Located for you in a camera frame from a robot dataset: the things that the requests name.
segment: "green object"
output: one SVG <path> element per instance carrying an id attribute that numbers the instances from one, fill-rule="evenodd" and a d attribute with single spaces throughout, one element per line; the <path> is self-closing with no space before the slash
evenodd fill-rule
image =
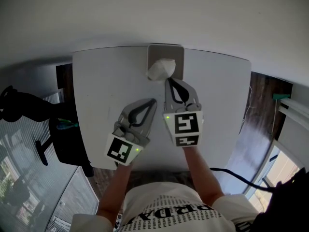
<path id="1" fill-rule="evenodd" d="M 71 121 L 66 120 L 66 119 L 58 118 L 58 121 L 59 122 L 56 126 L 56 128 L 58 130 L 66 130 L 66 129 L 70 129 L 72 127 L 79 127 L 78 123 L 72 123 Z"/>
<path id="2" fill-rule="evenodd" d="M 273 94 L 272 95 L 272 99 L 274 100 L 281 100 L 284 98 L 289 98 L 291 95 L 287 95 L 287 94 Z"/>

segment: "person's arm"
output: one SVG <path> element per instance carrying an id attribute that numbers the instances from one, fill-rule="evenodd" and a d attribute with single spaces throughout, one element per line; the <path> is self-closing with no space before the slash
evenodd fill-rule
<path id="1" fill-rule="evenodd" d="M 126 186 L 131 174 L 132 164 L 124 166 L 119 164 L 112 177 L 111 183 L 103 194 L 99 204 L 97 216 L 107 218 L 112 225 L 115 224 L 118 212 L 126 194 Z"/>
<path id="2" fill-rule="evenodd" d="M 224 196 L 219 181 L 212 174 L 197 147 L 184 147 L 183 150 L 194 187 L 203 203 L 211 206 L 218 198 Z"/>

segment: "crumpled paper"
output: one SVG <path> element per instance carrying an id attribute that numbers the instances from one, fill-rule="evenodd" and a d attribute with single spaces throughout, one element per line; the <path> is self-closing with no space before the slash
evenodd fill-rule
<path id="1" fill-rule="evenodd" d="M 175 67 L 176 62 L 174 59 L 162 58 L 150 67 L 146 75 L 153 81 L 163 81 L 173 75 Z"/>

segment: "white t-shirt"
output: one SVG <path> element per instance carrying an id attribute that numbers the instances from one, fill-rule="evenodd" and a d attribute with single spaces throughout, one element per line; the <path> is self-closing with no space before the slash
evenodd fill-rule
<path id="1" fill-rule="evenodd" d="M 118 231 L 249 231 L 257 215 L 242 194 L 221 197 L 210 207 L 185 185 L 155 182 L 127 193 Z M 113 225 L 105 217 L 76 214 L 70 231 L 112 232 Z"/>

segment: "dark wood floor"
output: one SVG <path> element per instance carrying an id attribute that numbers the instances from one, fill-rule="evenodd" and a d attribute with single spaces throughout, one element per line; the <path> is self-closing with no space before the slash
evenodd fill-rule
<path id="1" fill-rule="evenodd" d="M 74 100 L 72 65 L 57 68 L 59 88 L 64 88 L 65 98 Z M 252 72 L 250 86 L 252 87 L 251 107 L 239 134 L 235 149 L 228 162 L 227 169 L 252 180 L 261 166 L 273 138 L 278 138 L 285 115 L 276 114 L 273 133 L 272 123 L 275 112 L 273 93 L 291 94 L 292 84 L 285 81 Z M 113 176 L 112 170 L 95 169 L 95 176 L 89 181 L 101 198 Z M 246 185 L 226 173 L 215 173 L 224 192 L 242 193 Z"/>

